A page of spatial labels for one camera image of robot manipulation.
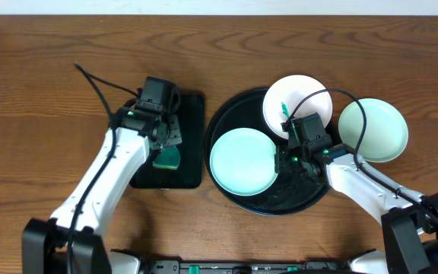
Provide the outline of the mint plate bottom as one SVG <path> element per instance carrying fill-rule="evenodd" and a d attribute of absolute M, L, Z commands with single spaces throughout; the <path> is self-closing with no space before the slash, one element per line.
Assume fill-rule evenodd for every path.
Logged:
<path fill-rule="evenodd" d="M 254 196 L 277 179 L 274 142 L 257 129 L 238 128 L 224 133 L 209 156 L 212 177 L 227 192 Z"/>

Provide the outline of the mint plate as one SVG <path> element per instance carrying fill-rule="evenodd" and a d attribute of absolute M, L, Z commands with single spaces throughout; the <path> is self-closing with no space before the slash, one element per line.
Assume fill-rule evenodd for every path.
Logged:
<path fill-rule="evenodd" d="M 238 128 L 224 133 L 209 156 L 212 177 L 227 192 L 254 196 L 277 179 L 274 142 L 257 129 Z"/>
<path fill-rule="evenodd" d="M 367 161 L 384 163 L 397 158 L 408 144 L 408 124 L 391 104 L 376 98 L 360 99 L 341 113 L 338 131 L 343 143 L 356 146 L 363 124 L 366 131 L 359 154 Z"/>

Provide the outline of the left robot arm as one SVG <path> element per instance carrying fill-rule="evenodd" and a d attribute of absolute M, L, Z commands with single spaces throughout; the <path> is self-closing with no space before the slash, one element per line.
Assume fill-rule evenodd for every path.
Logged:
<path fill-rule="evenodd" d="M 107 251 L 103 238 L 124 193 L 151 154 L 181 143 L 175 114 L 120 108 L 103 145 L 72 194 L 46 221 L 32 218 L 22 234 L 25 273 L 138 273 L 141 260 Z"/>

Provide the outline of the green scrubbing sponge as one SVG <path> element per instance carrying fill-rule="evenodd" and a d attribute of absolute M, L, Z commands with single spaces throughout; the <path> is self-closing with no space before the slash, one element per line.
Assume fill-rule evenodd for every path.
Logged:
<path fill-rule="evenodd" d="M 153 160 L 152 166 L 157 169 L 177 170 L 180 160 L 180 152 L 176 146 L 165 147 Z"/>

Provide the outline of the white plate top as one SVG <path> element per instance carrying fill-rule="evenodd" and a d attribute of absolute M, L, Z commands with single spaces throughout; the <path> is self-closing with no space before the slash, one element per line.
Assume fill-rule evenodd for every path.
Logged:
<path fill-rule="evenodd" d="M 320 81 L 306 75 L 289 75 L 276 81 L 266 92 L 262 104 L 263 116 L 269 129 L 278 137 L 287 139 L 287 133 L 281 128 L 281 124 L 288 118 L 284 114 L 283 106 L 291 115 L 302 99 L 323 89 L 325 86 Z M 323 92 L 303 103 L 294 116 L 304 117 L 318 113 L 326 127 L 332 118 L 332 111 L 332 98 L 328 92 Z"/>

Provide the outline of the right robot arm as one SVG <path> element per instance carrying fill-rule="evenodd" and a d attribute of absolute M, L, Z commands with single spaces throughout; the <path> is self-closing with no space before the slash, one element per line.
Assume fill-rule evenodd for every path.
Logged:
<path fill-rule="evenodd" d="M 357 273 L 438 273 L 438 193 L 426 196 L 382 174 L 346 145 L 278 146 L 275 170 L 346 195 L 382 226 L 384 249 L 349 260 Z"/>

